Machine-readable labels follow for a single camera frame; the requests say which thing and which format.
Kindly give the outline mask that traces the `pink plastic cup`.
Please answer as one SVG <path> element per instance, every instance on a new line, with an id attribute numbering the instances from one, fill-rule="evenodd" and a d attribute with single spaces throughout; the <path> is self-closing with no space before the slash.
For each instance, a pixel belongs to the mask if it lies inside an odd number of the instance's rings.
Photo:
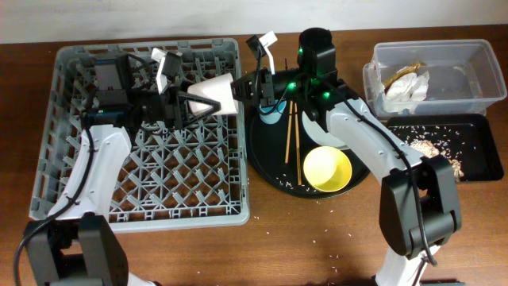
<path id="1" fill-rule="evenodd" d="M 230 73 L 195 83 L 187 88 L 187 93 L 197 95 L 203 99 L 211 99 L 220 103 L 220 110 L 214 115 L 237 114 L 238 101 L 233 98 L 231 83 L 233 76 Z"/>

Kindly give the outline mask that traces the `light blue plastic cup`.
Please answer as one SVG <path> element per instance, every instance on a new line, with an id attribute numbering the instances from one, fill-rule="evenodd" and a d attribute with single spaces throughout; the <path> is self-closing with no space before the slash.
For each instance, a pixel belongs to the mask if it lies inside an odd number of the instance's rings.
<path id="1" fill-rule="evenodd" d="M 275 101 L 274 106 L 266 106 L 260 107 L 260 119 L 263 123 L 268 125 L 273 125 L 279 121 L 282 117 L 282 114 L 287 106 L 287 101 L 283 100 L 279 103 L 278 100 Z"/>

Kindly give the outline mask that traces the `yellow plastic bowl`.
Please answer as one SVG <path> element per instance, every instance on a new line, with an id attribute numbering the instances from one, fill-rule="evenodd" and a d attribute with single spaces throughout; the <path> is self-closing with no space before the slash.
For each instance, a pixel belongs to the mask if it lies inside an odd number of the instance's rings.
<path id="1" fill-rule="evenodd" d="M 303 173 L 311 187 L 331 193 L 340 191 L 349 184 L 352 178 L 352 163 L 341 150 L 320 146 L 306 155 Z"/>

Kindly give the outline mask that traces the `white napkin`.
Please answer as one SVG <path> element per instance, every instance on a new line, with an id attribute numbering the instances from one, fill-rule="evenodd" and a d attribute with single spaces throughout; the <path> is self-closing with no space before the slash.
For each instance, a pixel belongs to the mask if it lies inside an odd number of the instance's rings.
<path id="1" fill-rule="evenodd" d="M 388 113 L 415 114 L 419 102 L 425 100 L 429 89 L 429 73 L 414 72 L 395 80 L 383 102 L 383 110 Z"/>

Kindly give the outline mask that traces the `gold snack wrapper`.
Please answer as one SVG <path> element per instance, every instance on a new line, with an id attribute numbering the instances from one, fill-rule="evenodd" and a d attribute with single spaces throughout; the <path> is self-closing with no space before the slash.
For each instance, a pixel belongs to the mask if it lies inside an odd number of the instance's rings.
<path id="1" fill-rule="evenodd" d="M 426 67 L 427 63 L 418 61 L 416 63 L 413 63 L 409 66 L 405 66 L 404 68 L 399 69 L 397 72 L 395 72 L 390 78 L 386 79 L 383 82 L 384 90 L 387 90 L 390 88 L 393 82 L 395 82 L 397 79 L 400 79 L 402 76 L 410 74 L 410 73 L 416 73 L 420 68 Z"/>

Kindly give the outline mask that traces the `food scraps and rice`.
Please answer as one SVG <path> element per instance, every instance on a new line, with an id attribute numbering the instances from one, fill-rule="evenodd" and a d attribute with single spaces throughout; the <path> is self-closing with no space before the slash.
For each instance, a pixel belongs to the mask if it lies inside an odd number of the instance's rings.
<path id="1" fill-rule="evenodd" d="M 456 181 L 459 181 L 463 176 L 461 163 L 452 158 L 445 150 L 439 150 L 431 141 L 414 139 L 410 142 L 410 147 L 424 154 L 425 157 L 432 158 L 442 155 L 445 157 L 453 168 L 453 173 Z"/>

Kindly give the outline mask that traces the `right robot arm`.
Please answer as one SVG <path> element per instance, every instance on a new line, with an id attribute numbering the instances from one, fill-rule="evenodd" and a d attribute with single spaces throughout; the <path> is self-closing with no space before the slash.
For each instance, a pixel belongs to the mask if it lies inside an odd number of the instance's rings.
<path id="1" fill-rule="evenodd" d="M 381 186 L 379 225 L 389 245 L 375 285 L 419 285 L 439 248 L 462 226 L 453 168 L 411 148 L 380 123 L 340 79 L 331 32 L 309 28 L 298 38 L 298 66 L 257 68 L 232 84 L 248 106 L 291 99 L 325 132 L 343 141 Z"/>

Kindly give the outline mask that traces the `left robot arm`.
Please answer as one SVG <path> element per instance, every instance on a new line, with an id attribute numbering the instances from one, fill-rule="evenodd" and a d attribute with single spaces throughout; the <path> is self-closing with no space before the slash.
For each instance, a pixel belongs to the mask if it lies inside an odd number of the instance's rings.
<path id="1" fill-rule="evenodd" d="M 25 251 L 39 285 L 146 285 L 129 271 L 124 250 L 108 223 L 118 173 L 143 123 L 183 129 L 216 114 L 222 104 L 190 93 L 186 81 L 170 85 L 182 64 L 179 52 L 155 49 L 157 71 L 136 86 L 130 53 L 107 53 L 95 61 L 98 85 L 80 114 L 81 143 L 62 195 L 47 218 L 30 222 L 13 258 L 13 281 L 21 284 Z"/>

